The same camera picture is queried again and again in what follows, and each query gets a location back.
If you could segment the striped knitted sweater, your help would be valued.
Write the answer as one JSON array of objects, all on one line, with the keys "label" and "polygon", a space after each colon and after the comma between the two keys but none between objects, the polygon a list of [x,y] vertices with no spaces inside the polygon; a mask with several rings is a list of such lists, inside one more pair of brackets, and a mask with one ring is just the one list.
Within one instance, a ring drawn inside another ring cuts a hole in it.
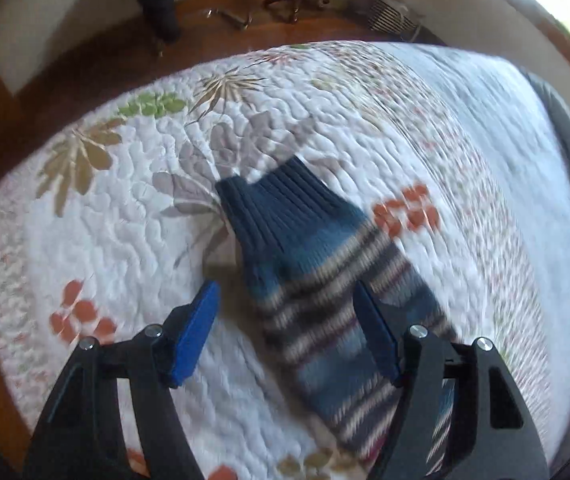
[{"label": "striped knitted sweater", "polygon": [[355,284],[452,338],[444,310],[388,234],[299,158],[256,182],[228,177],[215,188],[242,251],[265,344],[338,444],[372,462],[400,391],[367,346],[353,307]]}]

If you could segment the white floral quilted bedspread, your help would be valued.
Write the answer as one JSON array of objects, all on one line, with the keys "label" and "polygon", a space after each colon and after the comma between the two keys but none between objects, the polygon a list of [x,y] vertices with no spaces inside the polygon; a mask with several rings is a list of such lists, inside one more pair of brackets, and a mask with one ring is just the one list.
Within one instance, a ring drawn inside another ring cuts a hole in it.
[{"label": "white floral quilted bedspread", "polygon": [[200,64],[72,122],[0,182],[0,369],[29,428],[81,342],[114,349],[205,281],[171,394],[201,470],[357,479],[400,414],[355,282],[489,338],[547,460],[570,424],[570,128],[512,63],[326,41]]}]

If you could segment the dark tripod on floor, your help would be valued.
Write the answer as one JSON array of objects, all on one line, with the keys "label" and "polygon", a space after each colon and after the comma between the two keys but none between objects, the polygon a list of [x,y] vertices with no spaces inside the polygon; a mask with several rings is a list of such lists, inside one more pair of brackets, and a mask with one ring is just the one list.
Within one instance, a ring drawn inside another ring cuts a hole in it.
[{"label": "dark tripod on floor", "polygon": [[[253,9],[255,0],[245,0],[246,12],[243,18],[223,9],[209,9],[206,11],[207,18],[218,15],[239,30],[247,29],[253,22]],[[261,8],[268,11],[276,21],[286,24],[296,24],[299,19],[302,0],[263,0]]]}]

